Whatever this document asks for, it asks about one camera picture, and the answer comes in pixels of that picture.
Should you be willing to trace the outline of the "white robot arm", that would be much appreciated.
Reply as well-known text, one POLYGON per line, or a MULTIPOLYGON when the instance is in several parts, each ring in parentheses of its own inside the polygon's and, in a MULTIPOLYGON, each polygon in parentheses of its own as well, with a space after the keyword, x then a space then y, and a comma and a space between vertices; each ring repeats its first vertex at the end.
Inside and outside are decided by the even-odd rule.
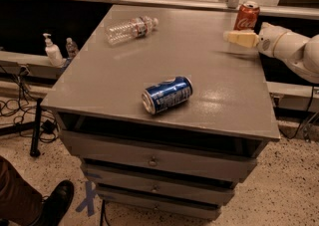
POLYGON ((252 30, 232 30, 225 31, 223 39, 241 47, 255 48, 259 53, 283 62, 300 78, 319 83, 319 35, 309 38, 263 22, 258 34, 252 30))

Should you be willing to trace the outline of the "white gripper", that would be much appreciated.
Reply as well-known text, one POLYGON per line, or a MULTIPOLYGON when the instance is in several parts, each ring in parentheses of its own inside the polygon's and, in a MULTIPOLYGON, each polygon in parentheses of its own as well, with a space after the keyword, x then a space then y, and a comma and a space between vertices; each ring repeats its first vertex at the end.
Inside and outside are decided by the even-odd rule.
POLYGON ((258 52, 276 59, 286 59, 288 53, 279 48, 279 41, 289 29, 263 22, 259 34, 253 30, 232 30, 223 33, 223 39, 246 48, 257 46, 258 52))

